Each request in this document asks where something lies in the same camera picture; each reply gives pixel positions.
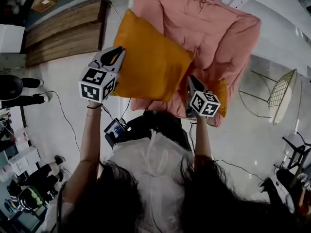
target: yellow object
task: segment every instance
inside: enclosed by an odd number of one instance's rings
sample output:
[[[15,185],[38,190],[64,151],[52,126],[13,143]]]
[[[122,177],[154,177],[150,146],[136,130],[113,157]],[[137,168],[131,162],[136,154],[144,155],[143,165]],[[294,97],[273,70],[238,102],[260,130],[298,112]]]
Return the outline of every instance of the yellow object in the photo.
[[[126,49],[114,95],[169,101],[192,62],[181,45],[127,10],[113,46]]]
[[[228,97],[225,79],[208,83],[208,89],[211,90],[212,93],[218,97],[221,105],[217,112],[223,117],[225,117],[225,115],[227,114],[227,97]]]

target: person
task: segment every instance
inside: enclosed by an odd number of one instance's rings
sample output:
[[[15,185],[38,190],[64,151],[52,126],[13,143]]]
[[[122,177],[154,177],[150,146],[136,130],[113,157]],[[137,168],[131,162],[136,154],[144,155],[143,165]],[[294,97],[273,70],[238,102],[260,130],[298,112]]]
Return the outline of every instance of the person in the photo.
[[[211,158],[205,117],[197,116],[194,156],[180,120],[148,112],[128,123],[133,139],[115,144],[104,163],[100,122],[101,105],[90,102],[80,162],[50,203],[44,231],[296,230],[283,204],[246,200],[228,188],[224,170]]]
[[[51,201],[53,197],[48,192],[51,192],[58,182],[62,182],[64,177],[64,172],[60,170],[59,165],[65,161],[65,158],[60,155],[56,155],[54,158],[55,162],[42,166],[32,173],[25,181],[11,180],[10,184],[7,186],[7,191],[10,196],[13,199],[17,199],[23,194],[26,201],[25,204],[34,204],[31,194],[25,191],[25,189],[31,186],[35,188],[36,192],[38,192],[44,201]]]
[[[39,79],[20,79],[13,75],[0,75],[0,109],[49,102],[50,98],[47,94],[20,95],[24,87],[38,88],[43,83],[43,80]]]
[[[306,186],[300,180],[306,178],[307,175],[302,173],[300,179],[293,186],[290,186],[290,184],[294,179],[294,175],[288,169],[280,168],[276,172],[276,177],[290,194],[295,213],[299,216],[309,215],[311,213],[311,192],[306,190]],[[268,193],[271,203],[282,203],[270,178],[266,179],[261,186],[264,188],[263,191]]]

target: black cable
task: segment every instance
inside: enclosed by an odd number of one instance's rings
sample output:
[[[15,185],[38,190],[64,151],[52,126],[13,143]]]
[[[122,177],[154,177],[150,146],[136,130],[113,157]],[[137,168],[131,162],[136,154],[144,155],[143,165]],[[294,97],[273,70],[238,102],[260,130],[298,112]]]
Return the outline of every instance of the black cable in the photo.
[[[263,181],[263,179],[259,178],[256,174],[251,173],[251,172],[249,172],[249,171],[245,170],[243,167],[240,167],[240,166],[237,166],[237,165],[234,165],[234,164],[228,163],[228,162],[226,162],[226,161],[224,161],[224,160],[216,160],[216,161],[214,161],[214,162],[217,162],[217,161],[223,161],[223,162],[227,163],[228,165],[231,165],[231,166],[235,166],[235,167],[241,168],[241,169],[242,169],[242,170],[244,170],[245,172],[250,173],[250,174],[252,174],[252,175],[256,176],[256,177],[257,177],[258,179],[260,179],[261,181]]]
[[[72,173],[70,173],[66,168],[63,168],[62,170],[66,170],[70,175],[72,175]]]
[[[298,134],[300,137],[301,137],[301,139],[302,139],[302,141],[303,141],[303,143],[306,145],[306,142],[305,142],[305,140],[303,139],[303,137],[302,137],[302,135],[297,131],[297,132],[295,132],[296,134]]]
[[[72,124],[68,121],[68,119],[67,119],[66,116],[65,116],[65,112],[64,112],[64,110],[63,110],[63,106],[62,106],[62,103],[61,103],[61,101],[60,101],[60,98],[59,98],[58,94],[57,94],[55,91],[47,91],[47,92],[41,93],[40,95],[46,94],[46,93],[48,93],[48,92],[53,92],[53,93],[55,93],[55,94],[57,95],[58,101],[59,101],[59,105],[60,105],[60,109],[61,109],[62,112],[63,112],[64,118],[66,119],[66,121],[69,123],[69,125],[70,125],[71,128],[72,128],[72,131],[73,131],[73,134],[74,134],[74,139],[75,139],[75,141],[76,141],[77,148],[78,148],[78,150],[79,150],[79,152],[80,152],[80,148],[79,148],[79,145],[78,145],[78,142],[77,142],[76,132],[74,131]]]
[[[130,105],[130,102],[131,102],[131,98],[130,98],[130,100],[129,100],[128,104],[127,104],[127,107],[126,107],[125,111],[123,112],[123,114],[122,114],[120,120],[122,119],[122,117],[124,116],[125,112],[127,111],[128,106]]]
[[[110,114],[110,112],[108,111],[108,109],[102,105],[102,108],[104,109],[104,111],[111,117],[111,119],[113,120],[112,118],[112,115]]]
[[[190,137],[190,140],[191,140],[191,143],[192,143],[192,149],[193,149],[193,151],[195,151],[194,143],[193,143],[193,138],[192,138],[192,127],[194,126],[194,124],[196,124],[196,122],[195,123],[190,122],[190,124],[191,124],[191,127],[190,127],[190,130],[189,130],[189,137]]]

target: wooden board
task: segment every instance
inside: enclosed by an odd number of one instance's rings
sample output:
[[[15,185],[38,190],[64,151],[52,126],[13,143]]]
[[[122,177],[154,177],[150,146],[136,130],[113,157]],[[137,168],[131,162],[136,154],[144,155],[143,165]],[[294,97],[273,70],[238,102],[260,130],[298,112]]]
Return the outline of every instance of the wooden board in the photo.
[[[81,53],[102,50],[103,23],[86,24],[40,41],[26,56],[26,67]]]
[[[89,0],[52,16],[26,34],[25,48],[65,30],[103,22],[106,5],[105,0]]]

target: white floor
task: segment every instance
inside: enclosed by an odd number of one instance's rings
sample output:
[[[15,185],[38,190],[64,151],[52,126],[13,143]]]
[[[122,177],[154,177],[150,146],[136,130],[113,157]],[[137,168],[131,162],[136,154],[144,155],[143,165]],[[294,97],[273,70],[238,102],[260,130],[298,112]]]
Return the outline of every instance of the white floor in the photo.
[[[74,1],[67,5],[70,7],[84,0]],[[132,0],[110,0],[122,17],[125,10],[131,7]],[[120,20],[111,8],[108,9],[107,24],[104,37],[104,48],[112,46],[113,40],[118,30]],[[60,97],[66,117],[71,122],[77,137],[78,144],[81,143],[84,122],[86,118],[87,101],[79,97],[78,80],[82,69],[92,60],[94,53],[77,55],[41,64],[29,70],[29,77],[44,80],[44,87],[39,90],[29,89],[26,93],[34,94],[53,90]],[[250,68],[267,75],[273,79],[279,79],[285,72],[289,71],[284,67],[252,57]],[[264,82],[255,74],[250,72],[250,68],[245,72],[241,82],[241,89],[269,97],[268,90]],[[258,118],[250,114],[243,106],[238,92],[235,92],[229,105],[226,119],[221,128],[209,127],[209,137],[214,159],[222,159],[229,163],[242,166],[246,170],[257,174],[262,179],[274,175],[274,164],[280,163],[284,157],[286,144],[282,140],[283,136],[293,137],[297,119],[300,87],[303,82],[302,103],[299,118],[298,130],[305,136],[305,140],[311,142],[311,92],[309,81],[298,77],[293,92],[293,97],[284,119],[276,126],[269,123],[269,119]],[[243,96],[249,108],[260,115],[269,115],[269,111],[264,102]],[[113,117],[120,117],[127,106],[128,100],[117,97],[109,97],[104,105],[109,109]],[[142,111],[126,112],[125,120],[130,120],[142,114]],[[49,103],[32,105],[25,107],[26,121],[31,132],[32,143],[39,149],[42,162],[53,161],[55,154],[60,154],[66,158],[64,167],[73,172],[78,160],[79,151],[77,149],[74,134],[70,125],[65,121],[60,109],[60,104],[56,95],[53,95]],[[109,157],[112,149],[104,138],[103,130],[110,123],[110,117],[102,112],[102,148],[101,158]],[[183,127],[188,132],[190,123],[183,121]],[[192,131],[195,139],[195,128]],[[260,180],[234,166],[229,166],[219,162],[230,176],[230,184],[235,186],[236,191],[248,199],[267,199],[266,194],[260,194],[258,184]]]

